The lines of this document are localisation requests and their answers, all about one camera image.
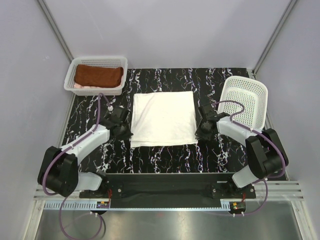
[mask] brown towel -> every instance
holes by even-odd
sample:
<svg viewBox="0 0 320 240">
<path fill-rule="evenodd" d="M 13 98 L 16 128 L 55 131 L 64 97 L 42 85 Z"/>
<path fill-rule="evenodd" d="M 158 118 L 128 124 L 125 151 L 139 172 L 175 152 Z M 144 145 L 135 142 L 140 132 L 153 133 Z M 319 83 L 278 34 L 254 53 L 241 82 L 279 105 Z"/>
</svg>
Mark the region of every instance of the brown towel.
<svg viewBox="0 0 320 240">
<path fill-rule="evenodd" d="M 115 88 L 121 84 L 123 74 L 122 67 L 106 68 L 79 64 L 76 67 L 74 81 L 82 86 Z"/>
</svg>

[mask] metal floor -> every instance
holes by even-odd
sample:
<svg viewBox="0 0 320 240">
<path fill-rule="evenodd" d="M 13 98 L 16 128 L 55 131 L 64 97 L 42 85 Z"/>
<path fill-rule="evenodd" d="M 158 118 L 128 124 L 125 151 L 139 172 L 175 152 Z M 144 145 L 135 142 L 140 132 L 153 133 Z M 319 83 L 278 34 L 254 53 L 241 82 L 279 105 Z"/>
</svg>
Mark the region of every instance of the metal floor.
<svg viewBox="0 0 320 240">
<path fill-rule="evenodd" d="M 247 212 L 258 207 L 247 203 Z M 66 232 L 77 239 L 92 237 L 100 223 L 84 211 L 62 212 Z M 199 211 L 110 211 L 103 216 L 103 229 L 97 240 L 302 240 L 290 202 L 266 203 L 251 216 L 235 217 L 222 212 Z M 44 210 L 36 240 L 67 239 L 60 230 L 57 210 Z"/>
</svg>

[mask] purple tube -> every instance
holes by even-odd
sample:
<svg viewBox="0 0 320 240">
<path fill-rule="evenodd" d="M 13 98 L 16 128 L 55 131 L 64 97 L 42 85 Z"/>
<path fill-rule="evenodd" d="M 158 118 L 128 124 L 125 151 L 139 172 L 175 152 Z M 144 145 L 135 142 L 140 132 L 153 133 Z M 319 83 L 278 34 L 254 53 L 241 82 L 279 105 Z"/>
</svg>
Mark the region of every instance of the purple tube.
<svg viewBox="0 0 320 240">
<path fill-rule="evenodd" d="M 250 216 L 250 215 L 256 214 L 257 212 L 259 212 L 265 206 L 265 204 L 267 202 L 267 199 L 268 199 L 269 189 L 268 189 L 267 182 L 264 179 L 262 181 L 264 182 L 264 185 L 265 185 L 265 197 L 264 197 L 263 203 L 256 210 L 254 210 L 252 212 L 245 213 L 244 216 Z M 208 212 L 208 211 L 204 211 L 204 213 L 211 214 L 211 215 L 222 216 L 222 217 L 232 216 L 230 214 L 220 214 L 220 213 L 217 213 L 217 212 Z M 235 217 L 242 217 L 242 215 L 240 215 L 240 214 L 236 214 L 234 216 Z"/>
<path fill-rule="evenodd" d="M 49 195 L 49 196 L 53 196 L 53 195 L 56 195 L 57 193 L 56 192 L 48 192 L 47 191 L 47 188 L 46 188 L 46 181 L 47 181 L 47 177 L 48 177 L 48 174 L 52 168 L 52 166 L 58 161 L 58 159 L 64 154 L 66 153 L 67 151 L 69 151 L 70 149 L 72 149 L 72 147 L 75 147 L 76 145 L 78 145 L 79 143 L 81 143 L 83 140 L 85 140 L 86 138 L 88 138 L 95 130 L 97 130 L 98 128 L 98 125 L 99 125 L 99 121 L 100 121 L 100 111 L 101 111 L 101 96 L 104 97 L 104 99 L 106 100 L 107 102 L 107 105 L 110 106 L 110 103 L 107 99 L 107 97 L 103 94 L 103 93 L 99 93 L 98 95 L 98 113 L 97 113 L 97 119 L 96 119 L 96 124 L 93 128 L 92 131 L 88 132 L 86 135 L 84 135 L 83 137 L 81 137 L 78 141 L 76 141 L 73 146 L 69 146 L 67 147 L 66 149 L 64 149 L 63 151 L 61 151 L 53 160 L 52 162 L 49 164 L 48 168 L 46 169 L 45 173 L 44 173 L 44 176 L 43 176 L 43 180 L 42 180 L 42 189 L 44 191 L 44 193 L 46 195 Z M 68 238 L 68 239 L 71 239 L 71 240 L 80 240 L 80 239 L 77 239 L 77 238 L 74 238 L 70 235 L 67 234 L 67 232 L 65 231 L 64 229 L 64 226 L 62 225 L 62 220 L 61 220 L 61 214 L 62 214 L 62 207 L 65 203 L 65 201 L 67 200 L 67 197 L 62 201 L 62 204 L 60 206 L 60 209 L 59 209 L 59 225 L 60 225 L 60 228 L 61 228 L 61 231 L 63 232 L 63 234 Z M 100 227 L 98 229 L 98 231 L 96 232 L 96 234 L 91 237 L 91 238 L 88 238 L 86 240 L 93 240 L 96 236 L 98 236 L 98 234 L 100 233 L 101 229 L 102 229 L 102 223 L 104 221 L 104 219 L 98 215 L 99 219 L 100 219 Z"/>
<path fill-rule="evenodd" d="M 71 240 L 81 240 L 81 239 L 79 239 L 79 238 L 74 238 L 74 237 L 70 236 L 70 235 L 65 231 L 64 226 L 62 225 L 62 219 L 61 219 L 62 208 L 63 208 L 63 206 L 64 206 L 67 198 L 68 198 L 68 197 L 66 197 L 66 198 L 62 201 L 61 206 L 60 206 L 60 208 L 59 208 L 59 225 L 60 225 L 61 231 L 63 232 L 63 234 L 64 234 L 68 239 L 71 239 Z M 84 239 L 84 240 L 93 240 L 93 239 L 95 239 L 95 238 L 98 236 L 98 234 L 100 233 L 100 231 L 101 231 L 101 229 L 102 229 L 102 223 L 103 223 L 104 220 L 103 220 L 102 216 L 100 216 L 99 214 L 98 214 L 97 216 L 98 216 L 99 219 L 100 219 L 100 226 L 99 226 L 98 231 L 97 231 L 97 232 L 95 233 L 95 235 L 93 235 L 92 237 L 87 238 L 87 239 Z"/>
</svg>

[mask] cable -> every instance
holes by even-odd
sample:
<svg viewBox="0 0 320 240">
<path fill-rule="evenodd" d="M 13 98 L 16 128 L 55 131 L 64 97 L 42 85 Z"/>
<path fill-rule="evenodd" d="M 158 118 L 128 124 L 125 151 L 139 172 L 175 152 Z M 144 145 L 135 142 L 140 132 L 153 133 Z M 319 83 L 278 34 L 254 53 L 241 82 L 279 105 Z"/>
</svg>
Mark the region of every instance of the cable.
<svg viewBox="0 0 320 240">
<path fill-rule="evenodd" d="M 266 180 L 263 179 L 262 181 L 264 182 L 264 185 L 265 185 L 265 197 L 264 197 L 263 203 L 256 210 L 249 212 L 249 213 L 246 213 L 245 216 L 250 216 L 252 214 L 259 212 L 264 207 L 265 203 L 267 202 L 267 198 L 268 198 L 268 194 L 269 194 L 268 184 L 267 184 Z"/>
<path fill-rule="evenodd" d="M 235 115 L 241 114 L 241 113 L 243 113 L 243 112 L 245 111 L 245 106 L 244 106 L 242 103 L 237 102 L 237 101 L 233 101 L 233 100 L 217 101 L 217 102 L 215 102 L 215 103 L 213 104 L 213 106 L 216 106 L 216 105 L 221 104 L 221 103 L 234 103 L 234 104 L 240 105 L 240 106 L 242 107 L 241 111 L 238 111 L 238 112 L 236 112 L 236 113 L 233 113 L 233 114 L 230 116 L 230 121 L 231 121 L 232 123 L 234 123 L 234 124 L 236 124 L 236 125 L 244 128 L 244 129 L 247 129 L 247 130 L 249 130 L 249 131 L 251 131 L 251 132 L 259 135 L 260 137 L 262 137 L 265 141 L 267 141 L 267 142 L 274 148 L 274 150 L 276 151 L 276 153 L 279 155 L 279 157 L 280 157 L 280 159 L 281 159 L 281 163 L 282 163 L 282 170 L 281 170 L 281 172 L 280 172 L 278 175 L 271 175 L 271 176 L 268 176 L 268 178 L 279 178 L 279 177 L 281 177 L 283 174 L 285 174 L 285 171 L 286 171 L 286 162 L 285 162 L 284 156 L 282 155 L 282 153 L 281 153 L 281 151 L 279 150 L 279 148 L 278 148 L 269 138 L 267 138 L 265 135 L 263 135 L 261 132 L 258 132 L 258 131 L 256 131 L 256 130 L 254 130 L 254 129 L 252 129 L 252 128 L 250 128 L 250 127 L 248 127 L 248 126 L 246 126 L 246 125 L 244 125 L 244 124 L 242 124 L 242 123 L 240 123 L 240 122 L 237 122 L 237 121 L 234 121 L 234 120 L 233 120 L 233 117 L 234 117 Z"/>
<path fill-rule="evenodd" d="M 70 235 L 65 231 L 64 226 L 62 225 L 62 218 L 61 218 L 62 208 L 63 208 L 63 206 L 64 206 L 67 198 L 68 198 L 68 197 L 66 197 L 66 198 L 62 201 L 62 203 L 61 203 L 61 205 L 60 205 L 60 208 L 59 208 L 59 225 L 60 225 L 61 231 L 63 232 L 63 234 L 64 234 L 68 239 L 71 239 L 71 240 L 80 240 L 79 238 L 74 238 L 74 237 L 70 236 Z M 101 231 L 101 229 L 102 229 L 102 224 L 103 224 L 104 219 L 103 219 L 102 216 L 100 216 L 99 214 L 95 214 L 95 216 L 98 216 L 99 219 L 100 219 L 99 229 L 98 229 L 98 231 L 95 233 L 95 235 L 93 235 L 93 236 L 90 237 L 90 238 L 87 238 L 86 240 L 93 240 L 93 239 L 95 239 L 96 236 L 98 236 L 98 234 L 100 233 L 100 231 Z"/>
<path fill-rule="evenodd" d="M 70 223 L 68 223 L 67 225 L 64 225 L 63 228 L 66 229 L 68 227 L 70 227 L 72 224 L 74 224 L 76 221 L 78 221 L 79 219 L 82 219 L 84 216 L 87 216 L 89 213 L 83 213 L 80 216 L 77 216 L 76 218 L 74 218 Z M 61 228 L 59 226 L 59 229 L 52 229 L 53 232 L 60 232 Z"/>
<path fill-rule="evenodd" d="M 67 147 L 66 149 L 64 149 L 63 151 L 61 151 L 61 152 L 52 160 L 52 162 L 49 164 L 48 168 L 46 169 L 46 171 L 45 171 L 45 173 L 44 173 L 44 176 L 43 176 L 43 180 L 42 180 L 42 189 L 43 189 L 43 191 L 44 191 L 44 193 L 45 193 L 46 195 L 53 196 L 53 195 L 56 195 L 56 194 L 57 194 L 56 192 L 48 192 L 48 190 L 47 190 L 47 188 L 46 188 L 47 177 L 48 177 L 48 174 L 49 174 L 51 168 L 53 167 L 53 165 L 58 161 L 58 159 L 59 159 L 63 154 L 65 154 L 67 151 L 69 151 L 70 149 L 72 149 L 73 147 L 75 147 L 76 145 L 78 145 L 79 143 L 81 143 L 83 140 L 85 140 L 86 138 L 88 138 L 94 131 L 97 130 L 98 125 L 99 125 L 99 121 L 100 121 L 100 111 L 101 111 L 101 103 L 100 103 L 100 101 L 101 101 L 101 96 L 103 96 L 104 99 L 106 100 L 108 107 L 109 107 L 109 108 L 112 107 L 112 106 L 110 105 L 107 97 L 106 97 L 103 93 L 99 93 L 99 94 L 98 94 L 98 113 L 97 113 L 96 124 L 95 124 L 93 130 L 90 131 L 90 132 L 88 132 L 86 135 L 84 135 L 83 137 L 81 137 L 79 140 L 77 140 L 72 146 L 69 146 L 69 147 Z M 67 238 L 69 238 L 69 239 L 71 239 L 71 240 L 80 240 L 80 239 L 78 239 L 78 238 L 74 238 L 74 237 L 68 235 L 67 232 L 66 232 L 65 229 L 64 229 L 64 226 L 62 225 L 62 219 L 61 219 L 62 208 L 63 208 L 63 205 L 65 204 L 65 201 L 67 200 L 67 198 L 68 198 L 68 197 L 66 197 L 66 198 L 62 201 L 61 206 L 60 206 L 60 208 L 59 208 L 59 225 L 60 225 L 61 231 L 63 232 L 63 234 L 64 234 Z M 93 237 L 88 238 L 88 239 L 86 239 L 86 240 L 92 240 L 92 239 L 94 239 L 96 236 L 98 236 L 98 234 L 100 233 L 100 231 L 101 231 L 101 229 L 102 229 L 102 224 L 103 224 L 103 222 L 104 222 L 104 219 L 103 219 L 100 215 L 98 215 L 98 214 L 96 214 L 96 216 L 98 216 L 99 219 L 100 219 L 100 227 L 99 227 L 98 231 L 96 232 L 96 234 L 95 234 Z"/>
<path fill-rule="evenodd" d="M 100 121 L 100 110 L 101 110 L 101 103 L 100 103 L 100 98 L 101 98 L 101 95 L 104 96 L 103 93 L 99 93 L 98 95 L 98 114 L 97 114 L 97 119 L 96 119 L 96 124 L 93 128 L 92 131 L 88 132 L 86 135 L 84 135 L 83 137 L 81 137 L 78 141 L 76 141 L 73 146 L 68 146 L 66 149 L 64 149 L 63 151 L 61 151 L 53 160 L 52 162 L 49 164 L 48 168 L 46 169 L 45 173 L 44 173 L 44 176 L 43 176 L 43 179 L 42 179 L 42 189 L 44 191 L 44 193 L 46 195 L 49 195 L 49 196 L 53 196 L 53 195 L 56 195 L 57 193 L 56 192 L 53 192 L 53 193 L 50 193 L 47 191 L 47 188 L 46 188 L 46 182 L 47 182 L 47 177 L 48 177 L 48 174 L 51 170 L 51 168 L 53 167 L 53 165 L 58 161 L 58 159 L 63 155 L 65 154 L 67 151 L 69 151 L 70 149 L 72 149 L 73 147 L 75 147 L 76 145 L 78 145 L 80 142 L 82 142 L 83 140 L 85 140 L 86 138 L 88 138 L 95 130 L 97 130 L 98 128 L 98 125 L 99 125 L 99 121 Z"/>
</svg>

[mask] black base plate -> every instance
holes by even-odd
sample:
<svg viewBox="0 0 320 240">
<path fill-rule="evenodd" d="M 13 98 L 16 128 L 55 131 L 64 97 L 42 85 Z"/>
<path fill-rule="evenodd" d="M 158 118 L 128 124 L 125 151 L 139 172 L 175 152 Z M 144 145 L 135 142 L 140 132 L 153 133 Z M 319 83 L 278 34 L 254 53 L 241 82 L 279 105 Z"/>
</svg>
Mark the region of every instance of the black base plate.
<svg viewBox="0 0 320 240">
<path fill-rule="evenodd" d="M 252 185 L 248 185 L 237 192 L 229 193 L 226 192 L 225 184 L 225 182 L 212 184 L 212 197 L 214 199 L 243 199 L 244 196 L 246 199 L 256 198 L 255 188 Z"/>
<path fill-rule="evenodd" d="M 242 198 L 242 193 L 213 195 L 220 181 L 233 173 L 164 173 L 164 174 L 106 174 L 112 190 L 111 208 L 217 208 L 220 199 Z M 255 198 L 246 191 L 246 198 Z M 85 191 L 80 198 L 108 198 L 108 192 L 95 194 Z"/>
</svg>

